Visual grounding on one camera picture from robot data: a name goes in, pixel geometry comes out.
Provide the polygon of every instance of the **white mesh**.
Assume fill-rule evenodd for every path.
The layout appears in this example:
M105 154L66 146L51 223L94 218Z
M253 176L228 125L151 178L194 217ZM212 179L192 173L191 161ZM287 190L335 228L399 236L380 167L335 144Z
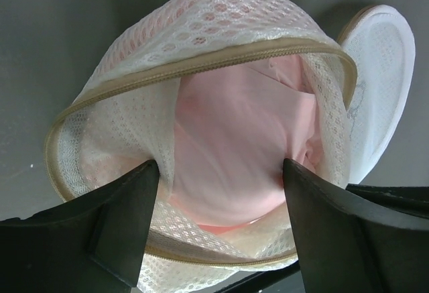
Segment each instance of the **white mesh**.
M386 5L365 13L342 47L358 69L347 112L351 122L350 183L358 184L374 168L399 123L416 51L407 21Z
M311 17L288 0L171 0L115 40L76 101L103 82L120 82L126 74L277 38L309 38L339 49ZM324 158L316 171L345 187L349 130L342 96L343 65L334 54L301 57L319 105ZM174 175L173 124L179 83L175 78L141 87L69 114L58 138L48 142L48 148L55 150L51 157L48 152L48 165L58 165L54 180L65 185L72 197L80 196L153 158L160 167L160 191L166 191L157 197L148 245L207 263L284 257L270 264L214 267L146 254L139 281L144 292L191 292L215 285L239 270L290 265L296 256L286 204L242 229L216 236L167 203Z

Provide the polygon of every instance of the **gray table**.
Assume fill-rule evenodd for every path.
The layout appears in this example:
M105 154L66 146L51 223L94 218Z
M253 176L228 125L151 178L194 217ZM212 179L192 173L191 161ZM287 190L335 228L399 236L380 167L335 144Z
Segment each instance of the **gray table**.
M70 104L112 41L167 0L0 0L0 220L60 204L42 148L54 117ZM417 44L414 81L373 185L429 184L427 0L292 0L332 36L353 8L385 3L408 19Z

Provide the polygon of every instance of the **mesh laundry bag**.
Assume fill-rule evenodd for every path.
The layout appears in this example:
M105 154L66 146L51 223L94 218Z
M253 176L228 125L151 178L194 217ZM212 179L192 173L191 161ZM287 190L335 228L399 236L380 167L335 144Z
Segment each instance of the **mesh laundry bag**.
M351 121L350 183L358 184L380 159L402 116L416 47L406 19L386 5L363 9L345 27L339 42L358 70L347 111Z
M345 187L350 160L346 106L356 68L288 0L171 0L114 41L77 99L58 117L45 155L64 200L124 173L101 164L111 156L123 157L124 166L127 158L154 158L160 167L139 279L144 292L190 292L239 270L274 270L297 259L286 204L245 227L214 235L168 201L181 78L293 54L302 60L319 108L324 155L316 173ZM85 176L83 162L95 169L92 178Z

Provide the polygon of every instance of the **pink garment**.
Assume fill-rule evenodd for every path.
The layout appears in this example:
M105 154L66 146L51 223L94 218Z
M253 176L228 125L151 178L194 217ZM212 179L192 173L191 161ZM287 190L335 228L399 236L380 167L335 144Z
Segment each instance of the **pink garment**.
M317 112L299 56L182 78L172 204L214 233L269 213L285 202L284 158L320 160Z

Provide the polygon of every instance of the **gray surface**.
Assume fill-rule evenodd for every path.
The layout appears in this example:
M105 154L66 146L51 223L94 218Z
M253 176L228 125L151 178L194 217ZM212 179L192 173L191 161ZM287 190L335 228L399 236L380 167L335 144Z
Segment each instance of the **gray surface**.
M167 0L0 0L0 220L60 203L44 171L44 136L124 29ZM414 80L374 185L429 184L427 0L292 0L335 35L349 6L393 5L417 44Z

